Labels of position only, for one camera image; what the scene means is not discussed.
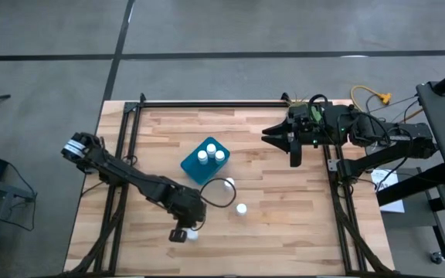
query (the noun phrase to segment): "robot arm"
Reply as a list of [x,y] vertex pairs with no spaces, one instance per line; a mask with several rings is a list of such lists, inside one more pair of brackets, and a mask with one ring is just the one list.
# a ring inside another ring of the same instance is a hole
[[206,204],[198,190],[163,176],[142,173],[109,154],[99,138],[92,134],[75,133],[61,154],[83,172],[87,168],[97,169],[100,180],[109,185],[122,182],[133,185],[148,201],[173,214],[178,223],[169,236],[172,242],[184,242],[186,231],[183,228],[193,228],[206,218]]
[[290,166],[301,164],[301,146],[330,144],[342,146],[348,139],[359,147],[372,144],[386,146],[382,151],[358,160],[335,162],[343,181],[357,178],[363,171],[396,159],[429,158],[437,151],[426,124],[394,124],[379,121],[352,105],[306,105],[289,107],[283,123],[262,131],[262,140],[290,153]]

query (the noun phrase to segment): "wooden table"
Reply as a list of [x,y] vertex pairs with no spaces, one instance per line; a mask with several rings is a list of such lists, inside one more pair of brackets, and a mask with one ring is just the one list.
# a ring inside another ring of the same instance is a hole
[[[349,100],[335,103],[349,103]],[[123,106],[124,101],[108,101],[102,110],[97,135],[104,137],[110,153],[116,149]],[[237,198],[229,208],[208,205],[207,221],[199,231],[199,240],[180,244],[168,241],[169,231],[175,226],[172,217],[145,201],[136,188],[131,187],[117,274],[343,274],[322,150],[303,147],[301,166],[290,168],[288,154],[260,139],[262,129],[280,123],[285,113],[285,108],[142,109],[135,167],[200,188],[185,175],[180,163],[204,139],[212,136],[231,151],[228,163],[216,177],[234,178]],[[129,127],[124,149],[127,149],[130,130]],[[344,146],[344,153],[347,158],[365,155],[362,148],[350,144]],[[89,176],[84,190],[97,182],[97,176]],[[223,191],[222,184],[215,183],[207,189],[206,197],[221,204],[231,194]],[[65,270],[78,264],[99,236],[106,195],[107,186],[101,185],[82,197]],[[381,261],[393,268],[372,186],[365,182],[356,184],[353,199],[360,233]],[[246,216],[236,216],[238,203],[247,205]],[[348,246],[357,269],[349,237]],[[107,267],[109,252],[110,244],[106,248],[104,267]]]

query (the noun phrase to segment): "white paper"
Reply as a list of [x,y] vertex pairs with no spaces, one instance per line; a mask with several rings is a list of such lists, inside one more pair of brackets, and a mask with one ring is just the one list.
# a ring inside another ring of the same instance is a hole
[[[386,175],[390,172],[390,170],[382,170],[382,169],[375,169],[372,172],[372,181],[375,184],[379,184],[379,182],[386,177]],[[396,171],[394,171],[387,179],[380,185],[379,191],[383,190],[384,188],[388,188],[391,185],[394,185],[398,183],[398,175],[396,174]],[[403,206],[403,200],[398,200],[392,203],[389,203],[387,205],[383,205],[380,207],[380,210],[383,212],[405,212],[405,207]]]

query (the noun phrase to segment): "blue box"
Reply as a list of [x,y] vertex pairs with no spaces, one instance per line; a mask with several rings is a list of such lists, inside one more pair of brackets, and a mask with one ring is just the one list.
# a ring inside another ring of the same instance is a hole
[[[215,158],[209,158],[207,164],[202,165],[199,162],[197,154],[199,151],[206,151],[208,144],[214,144],[217,151],[224,152],[224,160],[217,164]],[[229,159],[229,151],[223,147],[213,137],[207,137],[185,160],[182,162],[182,168],[186,174],[196,181],[199,185],[204,185],[224,166]]]

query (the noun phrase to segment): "wheel caster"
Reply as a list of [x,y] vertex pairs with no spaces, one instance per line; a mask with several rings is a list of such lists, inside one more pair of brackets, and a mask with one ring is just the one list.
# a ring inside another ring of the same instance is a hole
[[430,261],[435,264],[441,264],[444,261],[444,257],[441,252],[434,252],[430,254]]

